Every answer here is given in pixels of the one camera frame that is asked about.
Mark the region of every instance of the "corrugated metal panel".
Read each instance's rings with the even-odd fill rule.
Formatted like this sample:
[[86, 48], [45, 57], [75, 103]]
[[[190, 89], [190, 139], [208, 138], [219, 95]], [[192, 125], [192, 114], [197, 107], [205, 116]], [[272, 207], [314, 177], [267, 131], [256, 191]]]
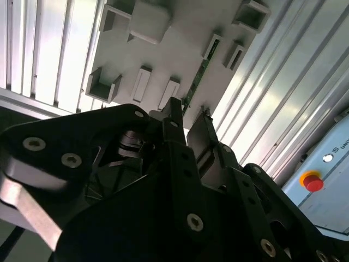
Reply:
[[103, 4], [103, 0], [1, 1], [0, 86], [76, 112], [90, 39], [95, 41], [97, 35], [96, 12]]
[[247, 74], [242, 62], [244, 77], [237, 72], [213, 115], [219, 139], [241, 164], [260, 164], [277, 177], [319, 115], [337, 104], [331, 98], [346, 93], [348, 4], [288, 1]]
[[100, 20], [102, 17], [103, 6], [105, 3], [106, 1], [98, 0], [97, 6], [96, 6], [91, 38], [89, 40], [89, 48], [88, 48], [87, 59], [85, 64], [85, 71], [84, 71], [82, 85], [81, 85], [81, 94], [80, 94], [79, 103], [77, 106], [77, 108], [81, 110], [81, 112], [86, 112], [91, 110], [93, 100], [94, 100], [92, 97], [85, 95], [85, 92], [87, 88], [88, 76], [92, 72], [93, 61], [94, 61], [97, 46], [98, 46], [98, 40], [100, 35], [98, 28], [99, 28]]

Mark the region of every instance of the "cable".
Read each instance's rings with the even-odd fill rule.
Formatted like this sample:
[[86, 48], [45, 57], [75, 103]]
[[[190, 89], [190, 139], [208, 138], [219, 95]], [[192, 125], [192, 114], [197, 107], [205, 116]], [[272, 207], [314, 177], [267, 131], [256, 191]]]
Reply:
[[5, 242], [0, 246], [0, 262], [4, 262], [7, 256], [10, 254], [17, 241], [20, 239], [24, 232], [24, 228], [15, 227], [11, 234], [7, 237]]

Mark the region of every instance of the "red emergency stop button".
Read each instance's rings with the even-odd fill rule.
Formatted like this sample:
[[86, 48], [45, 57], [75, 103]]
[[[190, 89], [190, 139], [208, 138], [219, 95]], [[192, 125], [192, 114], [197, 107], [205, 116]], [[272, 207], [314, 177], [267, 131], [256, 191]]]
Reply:
[[321, 180], [321, 178], [319, 178], [316, 175], [310, 175], [307, 176], [304, 180], [303, 180], [304, 186], [305, 188], [309, 191], [309, 192], [316, 192], [321, 190], [321, 188], [323, 187], [323, 181]]
[[316, 192], [323, 188], [323, 181], [319, 171], [305, 172], [300, 178], [299, 183], [310, 192]]

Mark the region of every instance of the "silver screw head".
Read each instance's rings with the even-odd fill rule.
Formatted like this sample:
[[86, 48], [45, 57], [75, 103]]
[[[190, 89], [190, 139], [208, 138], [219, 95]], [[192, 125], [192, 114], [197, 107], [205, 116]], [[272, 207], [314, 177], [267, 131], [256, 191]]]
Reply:
[[189, 214], [186, 217], [186, 222], [193, 231], [200, 232], [203, 229], [203, 221], [197, 214]]
[[253, 169], [256, 171], [257, 174], [261, 173], [261, 169], [259, 169], [258, 167], [254, 166]]
[[317, 257], [320, 259], [321, 262], [328, 262], [327, 257], [320, 250], [317, 250], [316, 254], [317, 254]]
[[139, 111], [136, 111], [135, 115], [138, 116], [138, 117], [144, 117], [144, 114], [139, 112]]
[[173, 125], [174, 127], [178, 127], [178, 124], [173, 121], [171, 121], [171, 125]]
[[228, 146], [223, 146], [223, 149], [224, 149], [227, 153], [230, 153], [230, 152], [231, 152], [231, 149], [230, 149]]
[[25, 138], [22, 142], [23, 147], [30, 151], [41, 151], [46, 147], [46, 142], [41, 138]]
[[66, 153], [62, 155], [61, 161], [63, 165], [69, 168], [77, 168], [82, 163], [81, 157], [74, 153]]
[[271, 258], [274, 258], [276, 256], [276, 250], [273, 244], [266, 239], [261, 240], [261, 247]]

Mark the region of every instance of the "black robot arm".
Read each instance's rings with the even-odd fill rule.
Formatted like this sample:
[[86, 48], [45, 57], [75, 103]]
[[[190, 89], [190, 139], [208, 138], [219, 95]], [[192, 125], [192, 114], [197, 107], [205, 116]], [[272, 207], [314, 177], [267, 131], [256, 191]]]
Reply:
[[[0, 217], [62, 261], [344, 261], [273, 180], [241, 167], [201, 113], [185, 142], [180, 101], [121, 105], [11, 127], [0, 136]], [[104, 166], [140, 176], [94, 205]]]

